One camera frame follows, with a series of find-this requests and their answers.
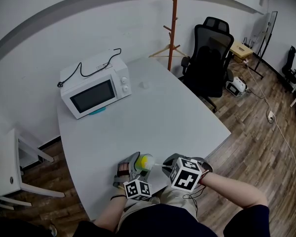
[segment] white microwave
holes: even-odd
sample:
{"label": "white microwave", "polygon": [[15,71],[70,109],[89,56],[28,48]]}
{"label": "white microwave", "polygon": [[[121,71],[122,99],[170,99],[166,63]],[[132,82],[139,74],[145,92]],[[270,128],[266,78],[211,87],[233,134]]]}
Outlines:
{"label": "white microwave", "polygon": [[[83,75],[102,69],[114,54],[114,51],[101,53],[82,61]],[[60,81],[69,78],[76,68],[77,64],[74,64],[63,69]],[[105,69],[89,77],[83,77],[77,70],[60,92],[69,110],[79,119],[132,93],[128,68],[119,56],[115,56]]]}

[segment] white cable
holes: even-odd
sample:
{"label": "white cable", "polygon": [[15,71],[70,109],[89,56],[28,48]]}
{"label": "white cable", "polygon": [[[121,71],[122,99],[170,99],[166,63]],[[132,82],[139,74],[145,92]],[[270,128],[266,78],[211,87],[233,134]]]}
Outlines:
{"label": "white cable", "polygon": [[[249,69],[248,63],[245,63],[245,64],[247,65],[247,68],[248,68],[248,71],[249,71],[251,77],[253,78],[253,80],[255,81],[255,83],[257,84],[257,86],[259,87],[261,93],[262,93],[263,96],[264,96],[265,101],[267,102],[267,104],[268,104],[268,106],[269,106],[269,108],[270,108],[270,111],[272,112],[272,108],[271,108],[271,106],[270,106],[270,104],[269,104],[267,98],[265,97],[265,94],[263,93],[263,91],[261,90],[259,84],[257,83],[257,81],[255,80],[255,78],[253,77],[253,75],[252,75],[251,72],[250,72],[250,69]],[[295,158],[295,155],[294,155],[294,153],[293,153],[293,151],[292,151],[290,145],[288,144],[287,140],[285,139],[284,134],[282,133],[281,128],[278,126],[278,124],[277,124],[277,122],[276,122],[276,116],[275,116],[274,113],[273,113],[273,116],[274,116],[274,121],[275,121],[275,124],[276,124],[277,128],[280,130],[280,133],[281,133],[282,137],[284,138],[284,141],[286,142],[287,146],[290,148],[290,150],[291,150],[291,152],[292,152],[292,155],[293,155],[293,158],[294,158],[294,162],[295,162],[295,166],[296,166],[296,158]]]}

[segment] coat rack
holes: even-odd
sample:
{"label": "coat rack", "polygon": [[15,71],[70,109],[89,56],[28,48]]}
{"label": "coat rack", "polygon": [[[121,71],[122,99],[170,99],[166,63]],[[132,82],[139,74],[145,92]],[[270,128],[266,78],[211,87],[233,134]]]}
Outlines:
{"label": "coat rack", "polygon": [[[184,54],[183,52],[178,50],[178,47],[180,47],[180,45],[175,46],[174,45],[174,34],[175,34],[175,30],[176,30],[176,21],[178,20],[177,17],[177,4],[178,4],[178,0],[172,0],[173,1],[173,9],[172,9],[172,25],[171,28],[167,27],[167,26],[163,26],[165,29],[169,30],[169,36],[170,36],[170,44],[166,45],[164,49],[159,50],[155,53],[153,53],[152,55],[150,55],[149,57],[169,57],[169,61],[168,61],[168,70],[171,70],[171,62],[172,62],[172,57],[184,57],[187,55]],[[156,56],[159,53],[162,53],[165,50],[169,49],[169,55],[166,56]],[[173,50],[177,51],[179,54],[181,54],[180,56],[173,56]]]}

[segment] bracelet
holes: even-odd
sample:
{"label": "bracelet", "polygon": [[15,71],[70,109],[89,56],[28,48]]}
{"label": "bracelet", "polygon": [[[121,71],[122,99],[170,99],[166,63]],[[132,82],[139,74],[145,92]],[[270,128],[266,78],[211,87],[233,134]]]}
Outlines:
{"label": "bracelet", "polygon": [[202,185],[202,179],[209,173],[209,170],[205,170],[204,173],[201,175],[201,178],[199,179],[198,183]]}
{"label": "bracelet", "polygon": [[111,197],[111,200],[112,200],[113,198],[118,198],[118,197],[127,197],[127,196],[126,196],[126,195],[123,195],[123,194],[114,195],[114,196]]}

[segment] electrical outlet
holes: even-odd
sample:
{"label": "electrical outlet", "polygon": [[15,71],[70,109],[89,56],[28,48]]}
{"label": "electrical outlet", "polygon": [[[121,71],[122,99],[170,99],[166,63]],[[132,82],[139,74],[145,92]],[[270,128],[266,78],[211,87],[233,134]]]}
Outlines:
{"label": "electrical outlet", "polygon": [[267,116],[267,119],[268,119],[269,121],[274,120],[274,113],[270,111],[269,114],[268,114],[268,116]]}

